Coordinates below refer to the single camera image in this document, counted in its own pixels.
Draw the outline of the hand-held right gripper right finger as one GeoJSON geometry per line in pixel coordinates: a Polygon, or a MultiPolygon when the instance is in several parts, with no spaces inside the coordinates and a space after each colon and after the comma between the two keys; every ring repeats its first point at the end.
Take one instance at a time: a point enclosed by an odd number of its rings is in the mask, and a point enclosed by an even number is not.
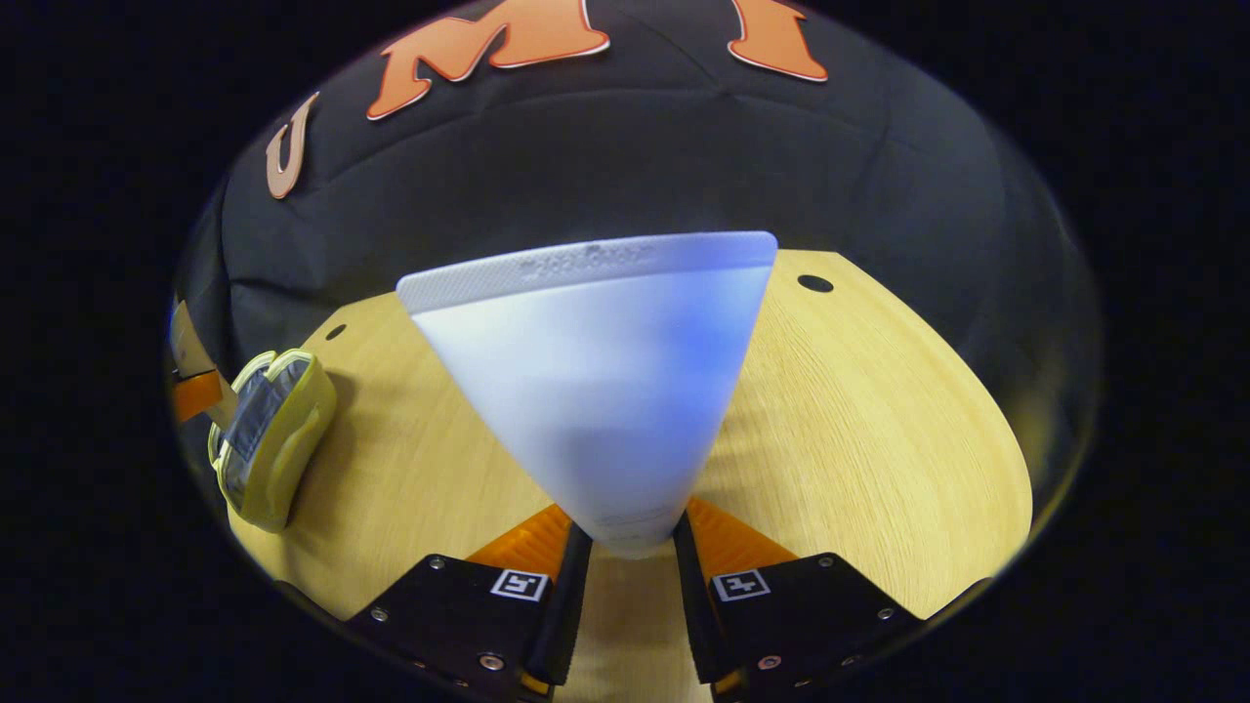
{"type": "Polygon", "coordinates": [[[672,533],[688,644],[715,700],[814,700],[922,620],[835,553],[794,555],[699,498],[672,533]]]}

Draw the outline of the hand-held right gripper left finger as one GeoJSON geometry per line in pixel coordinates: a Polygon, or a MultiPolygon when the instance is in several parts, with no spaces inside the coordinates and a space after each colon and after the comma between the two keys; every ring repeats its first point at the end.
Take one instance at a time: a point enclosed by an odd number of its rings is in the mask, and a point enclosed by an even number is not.
{"type": "Polygon", "coordinates": [[[478,548],[425,555],[348,630],[456,700],[550,700],[568,682],[591,538],[560,507],[478,548]]]}

